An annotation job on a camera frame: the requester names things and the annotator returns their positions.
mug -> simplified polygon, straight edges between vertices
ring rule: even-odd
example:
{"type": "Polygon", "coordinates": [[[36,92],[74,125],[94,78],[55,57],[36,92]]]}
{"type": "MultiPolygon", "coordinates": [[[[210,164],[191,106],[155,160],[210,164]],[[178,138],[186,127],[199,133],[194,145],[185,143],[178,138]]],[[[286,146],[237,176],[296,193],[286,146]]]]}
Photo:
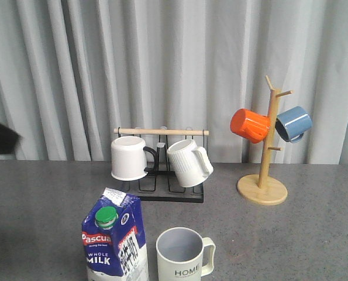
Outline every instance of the mug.
{"type": "Polygon", "coordinates": [[[302,107],[293,107],[277,116],[275,129],[286,142],[298,142],[313,126],[309,114],[302,107]]]}
{"type": "Polygon", "coordinates": [[[233,133],[248,139],[251,143],[259,143],[268,134],[270,119],[242,108],[233,115],[230,128],[233,133]]]}
{"type": "Polygon", "coordinates": [[[156,249],[159,281],[200,281],[214,270],[213,240],[189,228],[164,231],[157,239],[156,249]],[[205,247],[210,247],[208,264],[202,266],[205,247]]]}
{"type": "Polygon", "coordinates": [[[213,172],[205,148],[194,139],[184,139],[167,149],[170,162],[181,187],[192,187],[204,182],[213,172]]]}
{"type": "Polygon", "coordinates": [[[111,143],[111,175],[117,180],[138,180],[157,170],[157,152],[138,136],[122,136],[111,143]],[[148,168],[145,151],[154,157],[154,167],[148,168]]]}

blue mug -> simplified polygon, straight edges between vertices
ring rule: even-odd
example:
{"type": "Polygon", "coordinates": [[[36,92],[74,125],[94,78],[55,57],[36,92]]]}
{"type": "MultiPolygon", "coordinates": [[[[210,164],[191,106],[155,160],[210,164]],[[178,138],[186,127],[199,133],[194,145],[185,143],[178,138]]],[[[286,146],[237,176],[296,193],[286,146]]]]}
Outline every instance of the blue mug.
{"type": "Polygon", "coordinates": [[[298,142],[304,135],[304,132],[313,126],[309,114],[302,107],[293,107],[292,109],[280,113],[277,116],[275,129],[280,137],[286,142],[298,142]]]}

white mug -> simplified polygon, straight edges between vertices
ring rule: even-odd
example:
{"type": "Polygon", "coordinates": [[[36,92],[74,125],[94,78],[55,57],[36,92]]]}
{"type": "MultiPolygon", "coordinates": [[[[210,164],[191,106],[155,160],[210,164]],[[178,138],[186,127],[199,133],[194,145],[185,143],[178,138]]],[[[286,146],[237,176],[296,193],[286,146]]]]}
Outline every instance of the white mug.
{"type": "Polygon", "coordinates": [[[164,231],[157,239],[159,281],[200,281],[214,270],[215,244],[210,238],[185,227],[164,231]],[[202,266],[204,248],[208,251],[208,264],[202,266]]]}
{"type": "Polygon", "coordinates": [[[192,187],[204,182],[213,172],[205,148],[193,139],[174,143],[167,149],[170,162],[181,187],[192,187]]]}
{"type": "Polygon", "coordinates": [[[111,175],[117,180],[138,180],[158,167],[157,152],[138,136],[122,136],[111,143],[111,175]],[[145,151],[154,157],[154,167],[148,168],[145,151]]]}

orange mug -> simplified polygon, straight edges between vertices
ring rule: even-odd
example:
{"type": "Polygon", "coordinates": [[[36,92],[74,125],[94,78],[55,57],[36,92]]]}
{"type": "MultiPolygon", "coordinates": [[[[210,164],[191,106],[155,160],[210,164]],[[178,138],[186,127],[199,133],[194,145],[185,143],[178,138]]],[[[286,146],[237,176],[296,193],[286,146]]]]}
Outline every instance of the orange mug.
{"type": "Polygon", "coordinates": [[[270,119],[242,108],[236,111],[231,119],[231,131],[252,143],[263,141],[270,129],[270,119]]]}

black mug handle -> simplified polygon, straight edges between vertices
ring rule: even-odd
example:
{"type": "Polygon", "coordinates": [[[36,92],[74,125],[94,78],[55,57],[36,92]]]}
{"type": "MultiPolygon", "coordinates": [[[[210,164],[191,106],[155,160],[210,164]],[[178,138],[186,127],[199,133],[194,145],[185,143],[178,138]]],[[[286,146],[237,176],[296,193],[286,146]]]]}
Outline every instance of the black mug handle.
{"type": "Polygon", "coordinates": [[[154,157],[154,167],[152,167],[152,168],[146,167],[144,169],[144,172],[152,172],[152,171],[157,170],[158,169],[158,164],[159,164],[158,153],[153,148],[150,148],[148,146],[145,146],[143,148],[143,150],[151,153],[153,155],[153,157],[154,157]]]}

